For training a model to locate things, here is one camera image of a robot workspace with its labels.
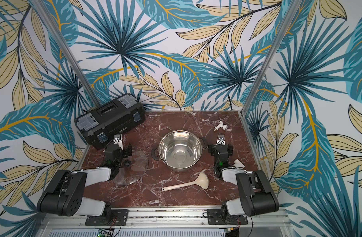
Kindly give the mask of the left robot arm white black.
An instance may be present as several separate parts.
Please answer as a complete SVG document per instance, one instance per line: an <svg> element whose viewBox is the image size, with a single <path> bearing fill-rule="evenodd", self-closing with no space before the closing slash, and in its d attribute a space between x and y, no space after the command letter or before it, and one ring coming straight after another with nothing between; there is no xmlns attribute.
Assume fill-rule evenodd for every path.
<svg viewBox="0 0 362 237"><path fill-rule="evenodd" d="M110 217L110 205L84 197L84 190L88 186L113 180L123 167L123 159L131 155L131 145L124 148L118 143L112 143L105 149L101 166L77 171L57 171L38 201L38 211L69 217Z"/></svg>

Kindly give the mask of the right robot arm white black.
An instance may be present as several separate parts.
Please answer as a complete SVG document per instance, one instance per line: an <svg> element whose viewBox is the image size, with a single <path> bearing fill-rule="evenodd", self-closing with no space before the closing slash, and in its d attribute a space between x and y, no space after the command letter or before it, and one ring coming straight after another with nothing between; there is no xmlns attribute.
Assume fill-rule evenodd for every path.
<svg viewBox="0 0 362 237"><path fill-rule="evenodd" d="M228 221L234 217L252 217L279 210L279 201L262 170L247 171L243 167L230 165L228 158L233 155L233 146L209 145L208 152L215 158L215 176L221 181L236 185L239 192L238 198L222 204L222 218Z"/></svg>

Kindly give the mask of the stainless steel pot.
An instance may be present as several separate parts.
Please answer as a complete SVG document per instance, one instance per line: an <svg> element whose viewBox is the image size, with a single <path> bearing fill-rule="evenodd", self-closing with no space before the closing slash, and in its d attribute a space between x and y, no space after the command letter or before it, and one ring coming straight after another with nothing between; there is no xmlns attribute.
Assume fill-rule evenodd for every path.
<svg viewBox="0 0 362 237"><path fill-rule="evenodd" d="M184 171L200 160L208 142L204 137L197 137L189 131L176 130L161 138L151 151L152 159L163 161L168 167Z"/></svg>

